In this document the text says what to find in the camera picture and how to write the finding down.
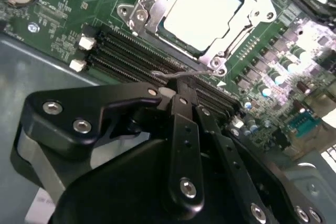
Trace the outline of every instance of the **electrolytic capacitor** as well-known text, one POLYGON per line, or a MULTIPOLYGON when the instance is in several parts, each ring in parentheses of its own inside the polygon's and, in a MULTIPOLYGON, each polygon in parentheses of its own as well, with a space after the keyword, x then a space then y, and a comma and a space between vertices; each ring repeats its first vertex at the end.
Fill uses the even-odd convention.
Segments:
POLYGON ((291 53, 298 57, 301 62, 309 61, 312 58, 312 55, 308 52, 306 52, 301 47, 294 47, 293 50, 291 50, 291 53))
POLYGON ((241 127, 240 130, 245 136, 251 135, 251 131, 246 126, 241 127))
POLYGON ((276 85, 281 85, 285 82, 285 79, 283 76, 281 76, 278 72, 273 72, 269 75, 271 79, 274 81, 276 85))
POLYGON ((285 60, 281 65, 289 72, 294 73, 298 69, 298 65, 292 62, 290 59, 285 60))
POLYGON ((298 81, 298 83, 296 84, 296 87, 300 91, 302 91, 302 93, 304 94, 309 94, 311 91, 310 88, 306 84, 304 84, 302 81, 298 81))
POLYGON ((303 106, 303 104, 299 100, 293 101, 293 107, 299 112, 299 113, 305 113, 306 108, 303 106))
POLYGON ((267 87, 265 84, 261 84, 258 87, 258 90, 262 93, 263 96, 269 97, 272 94, 272 89, 267 87))
POLYGON ((256 124, 256 120, 254 119, 249 119, 246 122, 247 128, 253 133, 258 130, 258 126, 256 124))
POLYGON ((252 103, 248 97, 244 97, 241 101, 243 102, 244 108, 248 110, 252 108, 252 103))

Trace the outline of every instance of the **screw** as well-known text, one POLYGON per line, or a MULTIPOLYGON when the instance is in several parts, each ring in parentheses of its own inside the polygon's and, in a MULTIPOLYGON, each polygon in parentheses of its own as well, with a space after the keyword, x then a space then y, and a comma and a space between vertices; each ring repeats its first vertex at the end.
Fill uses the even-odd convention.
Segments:
POLYGON ((219 66, 220 63, 220 59, 218 57, 215 57, 212 59, 212 61, 210 62, 210 65, 213 67, 213 68, 216 68, 219 66))
POLYGON ((72 126, 75 131, 82 133, 82 134, 87 134, 92 129, 91 124, 88 121, 83 120, 83 119, 75 120, 72 126))
POLYGON ((296 207, 295 211, 296 211, 296 213, 298 214, 298 216, 300 217, 301 220, 303 220, 304 222, 309 222, 308 215, 300 207, 296 207))
POLYGON ((267 14, 267 19, 271 19, 271 18, 273 18, 274 17, 274 13, 268 13, 267 14))
POLYGON ((122 16, 126 16, 126 15, 127 15, 127 10, 126 10, 126 8, 125 8, 125 7, 121 7, 121 8, 120 8, 120 13, 121 13, 122 16))
POLYGON ((57 102, 45 102, 42 107, 44 112, 49 115, 58 115, 63 111, 61 104, 57 102))
POLYGON ((180 98, 180 102, 182 102, 183 104, 187 104, 188 102, 187 102, 187 100, 185 100, 184 98, 180 98))
POLYGON ((148 93, 151 95, 157 95, 158 93, 153 89, 148 89, 148 93))
POLYGON ((196 187, 188 179, 182 179, 180 182, 181 192, 188 198, 192 199, 196 196, 196 187))
POLYGON ((206 114, 206 115, 210 115, 209 110, 207 110, 206 108, 202 108, 202 111, 203 111, 204 114, 206 114))
POLYGON ((264 211, 257 205, 252 203, 251 204, 251 212, 253 216, 259 221, 261 224, 266 223, 266 215, 264 211))
POLYGON ((28 31, 30 31, 31 33, 38 33, 40 31, 40 27, 35 23, 35 22, 30 22, 28 24, 28 31))
POLYGON ((320 216, 313 209, 309 209, 309 212, 318 223, 322 222, 320 216))

